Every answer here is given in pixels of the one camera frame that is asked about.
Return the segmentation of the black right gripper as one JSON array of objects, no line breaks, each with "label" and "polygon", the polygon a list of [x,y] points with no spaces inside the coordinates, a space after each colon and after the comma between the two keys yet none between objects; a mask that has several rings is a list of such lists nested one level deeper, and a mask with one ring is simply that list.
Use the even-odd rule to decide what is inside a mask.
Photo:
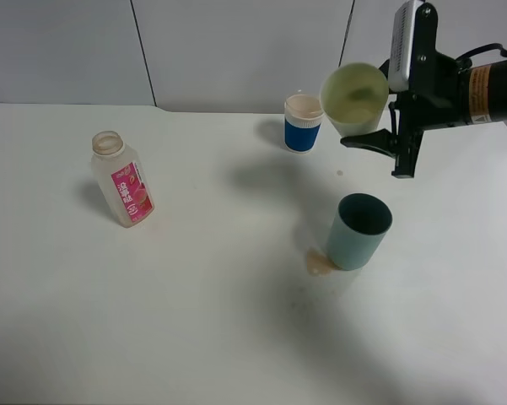
[{"label": "black right gripper", "polygon": [[392,53],[380,67],[396,100],[389,104],[391,129],[341,138],[346,148],[363,149],[395,158],[391,175],[397,179],[415,176],[418,154],[426,130],[470,125],[468,57],[453,59],[437,51],[424,62],[409,66],[404,85],[392,81],[393,69],[402,67],[402,58]]}]

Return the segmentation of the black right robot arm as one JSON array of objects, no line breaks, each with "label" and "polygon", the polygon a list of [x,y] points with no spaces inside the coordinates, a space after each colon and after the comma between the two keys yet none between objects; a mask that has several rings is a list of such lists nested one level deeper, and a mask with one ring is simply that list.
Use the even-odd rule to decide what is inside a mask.
[{"label": "black right robot arm", "polygon": [[507,50],[480,46],[454,59],[438,51],[419,55],[407,91],[389,104],[391,128],[345,137],[347,148],[391,157],[396,178],[413,178],[428,130],[507,121]]}]

